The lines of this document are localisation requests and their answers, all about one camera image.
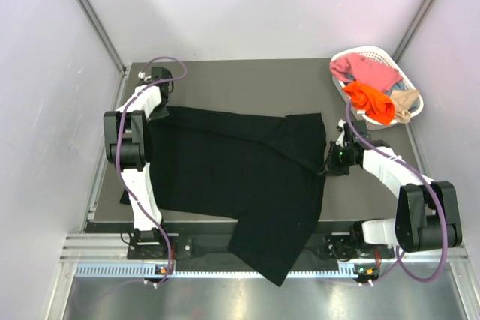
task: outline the white plastic basket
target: white plastic basket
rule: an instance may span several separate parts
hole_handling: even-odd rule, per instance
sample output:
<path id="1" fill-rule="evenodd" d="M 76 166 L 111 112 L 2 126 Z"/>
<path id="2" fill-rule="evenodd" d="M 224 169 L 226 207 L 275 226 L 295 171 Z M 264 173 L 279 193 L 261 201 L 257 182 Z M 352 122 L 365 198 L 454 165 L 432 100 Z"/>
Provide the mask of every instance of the white plastic basket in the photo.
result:
<path id="1" fill-rule="evenodd" d="M 393 67 L 394 69 L 397 69 L 398 73 L 400 73 L 403 79 L 405 90 L 415 89 L 415 86 L 413 86 L 413 84 L 409 81 L 409 79 L 404 74 L 404 72 L 393 61 L 393 59 L 390 58 L 390 55 L 387 54 L 384 50 L 377 48 L 376 46 L 360 46 L 358 48 L 353 48 L 353 49 L 345 50 L 344 52 L 339 52 L 336 56 L 332 58 L 332 61 L 337 60 L 338 58 L 344 55 L 350 54 L 352 52 L 356 52 L 369 59 L 378 61 L 379 63 L 385 64 L 385 65 L 388 65 L 389 67 Z M 340 92 L 340 95 L 345 100 L 345 103 L 350 101 L 350 97 L 342 90 L 346 85 L 343 84 L 341 81 L 339 81 L 335 76 L 332 76 L 332 79 L 333 79 L 333 83 L 335 84 L 335 87 L 337 87 L 338 91 Z M 417 108 L 413 112 L 411 112 L 412 118 L 420 114 L 420 112 L 422 112 L 423 110 L 423 99 L 422 99 L 422 96 L 420 95 L 418 96 L 417 105 L 418 105 Z M 353 108 L 353 106 L 352 106 L 352 113 L 357 120 L 365 120 L 367 122 L 367 129 L 369 130 L 385 129 L 386 127 L 392 127 L 398 124 L 398 122 L 394 119 L 391 121 L 389 126 L 385 126 L 379 123 L 378 121 L 375 121 L 372 118 L 367 117 L 364 110 L 357 110 Z"/>

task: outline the gray wall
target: gray wall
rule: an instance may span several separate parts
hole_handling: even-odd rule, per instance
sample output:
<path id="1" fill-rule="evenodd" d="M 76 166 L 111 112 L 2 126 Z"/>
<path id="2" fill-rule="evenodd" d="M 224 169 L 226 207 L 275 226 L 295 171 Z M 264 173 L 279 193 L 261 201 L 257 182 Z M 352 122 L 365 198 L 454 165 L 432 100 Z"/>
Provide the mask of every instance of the gray wall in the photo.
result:
<path id="1" fill-rule="evenodd" d="M 75 0 L 0 0 L 0 308 L 40 319 L 119 73 Z"/>
<path id="2" fill-rule="evenodd" d="M 480 1 L 437 0 L 400 67 L 425 100 L 412 122 L 430 173 L 455 184 L 480 277 Z"/>
<path id="3" fill-rule="evenodd" d="M 91 0 L 125 63 L 393 52 L 421 0 Z"/>

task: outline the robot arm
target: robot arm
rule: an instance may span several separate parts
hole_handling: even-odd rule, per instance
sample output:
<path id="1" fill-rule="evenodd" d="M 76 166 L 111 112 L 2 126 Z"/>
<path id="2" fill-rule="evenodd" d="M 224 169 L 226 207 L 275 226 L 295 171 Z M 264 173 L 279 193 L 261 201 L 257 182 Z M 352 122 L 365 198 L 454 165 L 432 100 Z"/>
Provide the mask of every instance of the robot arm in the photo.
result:
<path id="1" fill-rule="evenodd" d="M 354 121 L 355 129 L 369 139 L 364 121 Z M 372 143 L 385 157 L 375 150 L 365 148 L 353 134 L 345 121 L 338 123 L 340 136 L 331 142 L 330 151 L 322 175 L 348 175 L 353 165 L 360 165 L 365 171 L 378 178 L 398 198 L 397 214 L 394 219 L 365 220 L 354 226 L 354 237 L 362 244 L 400 245 L 408 253 L 440 249 L 442 233 L 438 214 L 430 214 L 426 208 L 435 209 L 424 183 L 415 173 L 396 161 L 401 160 L 384 142 Z M 458 213 L 455 188 L 447 181 L 435 182 L 423 175 L 426 182 L 437 194 L 445 213 L 448 246 L 461 244 L 462 232 Z"/>
<path id="2" fill-rule="evenodd" d="M 135 91 L 125 102 L 125 105 L 113 112 L 106 112 L 103 116 L 103 128 L 105 135 L 106 158 L 115 164 L 117 151 L 117 138 L 119 136 L 119 122 L 126 104 L 134 97 L 136 100 L 128 107 L 125 119 L 124 134 L 120 150 L 121 176 L 127 187 L 136 195 L 139 206 L 132 206 L 133 227 L 135 244 L 160 243 L 161 237 L 158 229 L 149 219 L 151 217 L 158 224 L 162 223 L 162 216 L 155 203 L 155 198 L 150 182 L 150 161 L 152 158 L 152 144 L 150 143 L 147 122 L 154 109 L 155 117 L 158 114 L 167 115 L 167 104 L 170 98 L 169 85 L 167 82 L 158 86 L 145 88 L 158 79 L 171 79 L 172 74 L 164 67 L 153 67 L 151 76 L 141 79 Z"/>

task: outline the purple cable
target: purple cable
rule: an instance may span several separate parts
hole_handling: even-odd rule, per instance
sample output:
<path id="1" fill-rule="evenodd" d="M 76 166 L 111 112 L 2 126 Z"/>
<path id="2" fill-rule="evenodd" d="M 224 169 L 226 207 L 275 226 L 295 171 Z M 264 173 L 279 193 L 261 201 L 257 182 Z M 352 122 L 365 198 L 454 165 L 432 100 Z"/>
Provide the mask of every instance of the purple cable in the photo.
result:
<path id="1" fill-rule="evenodd" d="M 120 148 L 122 146 L 122 136 L 123 136 L 123 132 L 125 130 L 125 118 L 127 117 L 127 111 L 128 111 L 128 108 L 130 107 L 130 105 L 132 105 L 135 100 L 147 89 L 151 88 L 152 86 L 156 86 L 156 85 L 159 85 L 161 83 L 164 83 L 164 82 L 175 82 L 177 80 L 181 80 L 183 78 L 185 78 L 188 74 L 188 70 L 187 70 L 187 67 L 185 67 L 185 64 L 183 64 L 181 61 L 179 61 L 177 58 L 173 58 L 171 56 L 159 56 L 157 58 L 153 58 L 151 61 L 149 61 L 145 67 L 143 67 L 143 69 L 140 71 L 141 73 L 150 65 L 152 64 L 154 61 L 158 61 L 158 60 L 173 60 L 177 63 L 179 63 L 181 65 L 181 67 L 183 68 L 183 74 L 181 76 L 178 76 L 176 78 L 172 78 L 172 79 L 159 79 L 157 80 L 156 82 L 152 82 L 151 84 L 148 84 L 145 88 L 143 88 L 141 91 L 139 91 L 138 93 L 135 94 L 134 97 L 132 97 L 130 99 L 130 101 L 128 101 L 127 104 L 125 104 L 125 107 L 123 109 L 123 112 L 121 114 L 121 117 L 120 117 L 120 125 L 118 126 L 118 138 L 117 138 L 117 149 L 116 149 L 116 154 L 115 154 L 115 170 L 117 171 L 117 176 L 118 176 L 118 179 L 120 180 L 123 188 L 125 188 L 125 190 L 127 191 L 127 193 L 133 198 L 133 200 L 135 200 L 136 204 L 138 205 L 138 207 L 140 208 L 141 212 L 144 213 L 144 215 L 152 222 L 155 224 L 155 226 L 158 228 L 158 230 L 160 231 L 160 233 L 162 234 L 163 236 L 163 239 L 165 240 L 165 243 L 166 243 L 166 248 L 167 248 L 167 253 L 168 253 L 168 262 L 167 262 L 167 273 L 168 274 L 171 274 L 172 273 L 172 246 L 170 245 L 170 241 L 168 239 L 168 236 L 165 232 L 165 230 L 161 227 L 161 225 L 157 222 L 157 220 L 155 220 L 153 217 L 151 217 L 147 212 L 146 210 L 143 208 L 143 206 L 139 203 L 138 201 L 138 198 L 137 196 L 132 192 L 132 190 L 130 190 L 128 188 L 128 186 L 126 185 L 126 183 L 124 182 L 123 178 L 121 177 L 122 176 L 122 168 L 120 167 Z"/>
<path id="2" fill-rule="evenodd" d="M 386 153 L 384 153 L 383 151 L 377 149 L 376 147 L 374 147 L 372 144 L 369 143 L 369 141 L 367 141 L 358 131 L 357 129 L 354 128 L 353 124 L 352 124 L 352 119 L 350 118 L 350 110 L 352 108 L 352 103 L 349 102 L 347 105 L 346 105 L 346 110 L 345 110 L 345 116 L 346 116 L 346 122 L 348 123 L 348 125 L 350 126 L 350 129 L 352 129 L 352 132 L 355 134 L 355 136 L 363 143 L 365 144 L 368 148 L 376 151 L 378 154 L 384 156 L 384 157 L 387 157 L 388 159 L 390 159 L 390 156 Z M 423 185 L 425 185 L 425 188 L 427 189 L 427 191 L 429 192 L 430 196 L 432 197 L 432 200 L 433 202 L 435 203 L 435 208 L 437 209 L 436 212 L 438 214 L 438 217 L 439 217 L 439 221 L 440 221 L 440 228 L 441 228 L 441 231 L 442 231 L 442 255 L 440 256 L 440 261 L 439 261 L 439 264 L 438 266 L 436 267 L 435 271 L 433 274 L 431 274 L 429 277 L 417 277 L 414 273 L 412 273 L 410 270 L 407 269 L 407 266 L 402 262 L 401 258 L 403 257 L 404 255 L 404 252 L 402 254 L 400 254 L 400 247 L 397 247 L 397 249 L 395 250 L 396 252 L 396 255 L 397 255 L 397 261 L 391 266 L 391 268 L 388 269 L 387 273 L 390 272 L 390 270 L 397 266 L 397 264 L 399 264 L 401 266 L 401 268 L 406 272 L 406 274 L 408 276 L 410 276 L 411 278 L 413 278 L 414 280 L 417 280 L 419 281 L 420 283 L 429 283 L 430 281 L 434 281 L 436 278 L 438 278 L 440 276 L 440 274 L 442 273 L 443 271 L 443 268 L 445 267 L 445 263 L 447 261 L 447 252 L 448 252 L 448 249 L 449 249 L 449 244 L 448 244 L 448 241 L 447 241 L 447 224 L 445 222 L 445 214 L 443 213 L 443 209 L 442 209 L 442 205 L 440 204 L 440 200 L 438 199 L 438 196 L 435 194 L 434 192 L 434 189 L 432 189 L 432 187 L 430 186 L 430 184 L 424 179 L 424 177 L 422 176 L 422 174 L 420 174 L 420 172 L 415 169 L 413 166 L 411 166 L 410 164 L 404 162 L 403 160 L 400 160 L 400 159 L 393 159 L 393 161 L 395 161 L 396 163 L 399 163 L 401 164 L 402 166 L 404 166 L 405 168 L 407 168 L 408 170 L 410 170 L 413 174 L 415 174 L 417 176 L 418 179 L 420 179 L 420 181 L 423 183 Z M 381 280 L 387 273 L 385 273 L 382 277 L 380 277 L 379 279 L 377 279 L 376 281 L 378 282 L 379 280 Z"/>

